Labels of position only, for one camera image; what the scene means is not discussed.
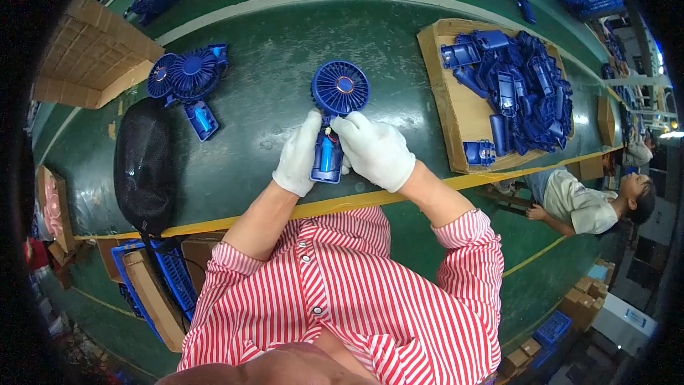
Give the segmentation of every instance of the black hair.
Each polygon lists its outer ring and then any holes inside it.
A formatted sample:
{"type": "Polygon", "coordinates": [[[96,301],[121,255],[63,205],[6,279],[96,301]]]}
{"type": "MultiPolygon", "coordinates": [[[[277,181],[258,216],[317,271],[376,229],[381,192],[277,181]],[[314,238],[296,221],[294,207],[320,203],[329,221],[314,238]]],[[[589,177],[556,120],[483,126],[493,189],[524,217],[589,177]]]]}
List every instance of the black hair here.
{"type": "Polygon", "coordinates": [[[648,179],[644,183],[644,191],[641,192],[637,199],[636,209],[628,209],[625,217],[632,221],[635,225],[642,225],[648,220],[655,208],[655,184],[653,180],[648,179]]]}

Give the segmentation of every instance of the cardboard box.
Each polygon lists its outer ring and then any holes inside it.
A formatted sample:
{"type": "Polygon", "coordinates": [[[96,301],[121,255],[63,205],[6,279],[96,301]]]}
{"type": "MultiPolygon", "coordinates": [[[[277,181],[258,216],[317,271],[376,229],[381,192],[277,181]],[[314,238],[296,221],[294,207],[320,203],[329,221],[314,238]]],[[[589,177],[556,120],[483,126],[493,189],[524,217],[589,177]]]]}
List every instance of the cardboard box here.
{"type": "Polygon", "coordinates": [[[204,286],[204,271],[207,269],[207,262],[211,260],[211,250],[214,246],[218,244],[216,241],[198,241],[194,239],[194,235],[183,241],[181,244],[181,249],[183,250],[183,257],[188,261],[185,262],[187,267],[187,272],[190,275],[190,281],[192,281],[192,286],[199,295],[202,292],[202,287],[204,286]]]}
{"type": "Polygon", "coordinates": [[[163,53],[96,0],[72,0],[43,51],[32,99],[100,108],[145,81],[163,53]]]}
{"type": "Polygon", "coordinates": [[[603,160],[601,156],[580,160],[579,162],[566,165],[568,172],[580,182],[603,178],[603,160]]]}
{"type": "Polygon", "coordinates": [[[516,349],[501,361],[497,371],[507,378],[510,378],[516,374],[518,367],[521,367],[527,361],[527,358],[527,355],[525,355],[522,349],[516,349]]]}
{"type": "Polygon", "coordinates": [[[608,97],[598,98],[598,131],[601,133],[601,141],[611,148],[615,145],[615,113],[610,106],[608,97]]]}
{"type": "Polygon", "coordinates": [[[529,338],[525,341],[524,344],[520,345],[520,349],[522,349],[525,355],[527,355],[528,357],[534,357],[535,354],[537,354],[539,350],[542,349],[542,346],[539,345],[539,342],[537,342],[533,338],[529,338]]]}
{"type": "MultiPolygon", "coordinates": [[[[425,27],[418,34],[418,43],[421,47],[427,76],[442,126],[442,133],[449,155],[449,167],[452,171],[464,174],[499,171],[517,167],[530,160],[540,158],[546,154],[542,150],[530,150],[525,156],[515,152],[497,158],[489,167],[471,166],[466,160],[463,150],[464,141],[493,141],[492,127],[489,116],[494,111],[489,107],[486,100],[480,98],[465,85],[459,84],[451,70],[442,67],[440,46],[451,45],[454,38],[460,33],[470,33],[473,30],[501,30],[509,36],[516,36],[516,30],[504,29],[494,24],[478,21],[461,20],[459,18],[447,18],[439,20],[425,27]]],[[[558,50],[551,43],[544,43],[549,55],[556,59],[557,65],[565,78],[565,69],[558,50]]]]}
{"type": "Polygon", "coordinates": [[[52,197],[53,199],[50,200],[51,203],[49,210],[56,211],[54,207],[55,203],[57,204],[57,214],[59,215],[57,221],[61,222],[62,228],[57,228],[55,230],[56,235],[53,235],[53,237],[55,238],[55,242],[59,244],[59,246],[62,248],[62,250],[64,250],[65,253],[70,253],[73,251],[73,249],[76,248],[76,241],[74,240],[74,235],[71,232],[71,219],[69,218],[69,208],[66,203],[66,182],[63,178],[61,178],[56,173],[50,171],[44,165],[39,166],[36,173],[38,181],[38,205],[40,207],[40,210],[43,212],[46,222],[48,220],[46,216],[48,211],[48,199],[45,188],[46,185],[52,184],[51,182],[54,181],[56,189],[54,193],[56,193],[57,199],[55,200],[54,196],[52,197]]]}
{"type": "Polygon", "coordinates": [[[592,284],[594,284],[594,279],[588,276],[584,276],[580,278],[577,284],[575,284],[575,288],[581,291],[582,293],[586,293],[592,287],[592,284]]]}
{"type": "Polygon", "coordinates": [[[185,338],[184,316],[168,299],[164,286],[158,281],[145,251],[136,250],[125,254],[123,261],[126,274],[162,341],[171,352],[182,352],[185,338]]]}
{"type": "Polygon", "coordinates": [[[608,285],[605,284],[603,281],[598,281],[597,279],[594,280],[592,283],[591,288],[589,289],[589,295],[591,297],[595,298],[603,298],[605,299],[605,296],[608,294],[608,285]]]}
{"type": "Polygon", "coordinates": [[[119,269],[116,267],[114,258],[112,257],[112,248],[118,247],[120,243],[125,243],[126,240],[119,239],[98,239],[97,249],[100,250],[100,257],[102,258],[102,263],[105,265],[105,270],[107,275],[114,282],[119,282],[123,284],[124,280],[121,278],[119,269]]]}

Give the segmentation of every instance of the white glove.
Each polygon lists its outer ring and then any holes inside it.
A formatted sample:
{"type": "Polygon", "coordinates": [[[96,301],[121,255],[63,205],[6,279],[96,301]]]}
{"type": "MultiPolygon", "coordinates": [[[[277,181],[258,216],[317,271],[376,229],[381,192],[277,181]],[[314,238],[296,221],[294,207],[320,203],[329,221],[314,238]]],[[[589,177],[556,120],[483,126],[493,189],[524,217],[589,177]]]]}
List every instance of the white glove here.
{"type": "Polygon", "coordinates": [[[406,139],[390,124],[369,121],[359,112],[330,121],[352,168],[372,183],[398,191],[413,172],[416,156],[406,148],[406,139]]]}
{"type": "Polygon", "coordinates": [[[313,167],[316,138],[321,130],[321,113],[314,109],[285,141],[273,180],[286,191],[304,197],[313,187],[309,178],[313,167]]]}

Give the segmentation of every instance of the green workbench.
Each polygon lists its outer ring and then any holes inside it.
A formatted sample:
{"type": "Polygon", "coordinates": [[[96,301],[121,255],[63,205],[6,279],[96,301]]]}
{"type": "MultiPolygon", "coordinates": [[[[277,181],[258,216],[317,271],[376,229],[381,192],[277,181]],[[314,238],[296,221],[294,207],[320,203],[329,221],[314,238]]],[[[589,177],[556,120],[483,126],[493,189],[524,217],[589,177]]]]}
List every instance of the green workbench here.
{"type": "MultiPolygon", "coordinates": [[[[127,1],[116,0],[112,8],[127,1]]],[[[181,0],[143,30],[156,37],[235,1],[241,0],[181,0]]],[[[460,1],[488,5],[490,11],[520,21],[512,0],[460,1]]],[[[535,0],[541,5],[535,9],[538,24],[534,30],[575,57],[584,57],[589,68],[597,69],[601,64],[598,55],[605,53],[603,47],[595,44],[598,41],[588,28],[569,15],[556,20],[553,16],[563,10],[559,11],[560,5],[553,1],[547,13],[545,0],[535,0]],[[586,38],[571,36],[569,27],[585,30],[586,38]]],[[[183,52],[226,41],[230,60],[217,90],[207,100],[221,125],[210,140],[198,141],[179,107],[169,111],[178,173],[178,198],[170,226],[199,224],[244,212],[268,184],[289,133],[313,107],[312,75],[329,60],[351,61],[364,70],[372,87],[364,113],[396,125],[409,149],[418,152],[419,159],[440,178],[456,176],[447,164],[439,117],[416,41],[420,29],[444,17],[483,20],[417,2],[316,0],[220,20],[166,45],[167,51],[183,52]]],[[[605,95],[605,89],[573,62],[565,60],[564,64],[575,92],[575,136],[566,150],[547,154],[521,168],[549,166],[605,149],[595,124],[596,97],[605,95]]],[[[133,231],[114,197],[112,134],[120,124],[120,112],[144,97],[143,83],[96,111],[83,109],[73,114],[71,108],[50,105],[51,113],[41,124],[34,153],[38,161],[43,159],[66,179],[75,235],[133,231]],[[71,121],[63,125],[70,114],[71,121]]],[[[340,184],[317,184],[300,203],[379,190],[352,173],[340,184]]]]}

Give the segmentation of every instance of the gray t-shirt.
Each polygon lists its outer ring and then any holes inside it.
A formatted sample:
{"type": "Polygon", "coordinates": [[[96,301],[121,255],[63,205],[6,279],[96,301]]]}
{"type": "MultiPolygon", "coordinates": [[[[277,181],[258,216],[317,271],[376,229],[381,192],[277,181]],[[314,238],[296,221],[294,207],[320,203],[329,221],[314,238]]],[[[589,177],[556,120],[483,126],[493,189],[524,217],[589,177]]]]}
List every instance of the gray t-shirt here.
{"type": "Polygon", "coordinates": [[[615,192],[588,189],[568,171],[557,169],[546,184],[544,209],[572,225],[577,234],[597,235],[617,223],[618,215],[608,202],[617,197],[615,192]]]}

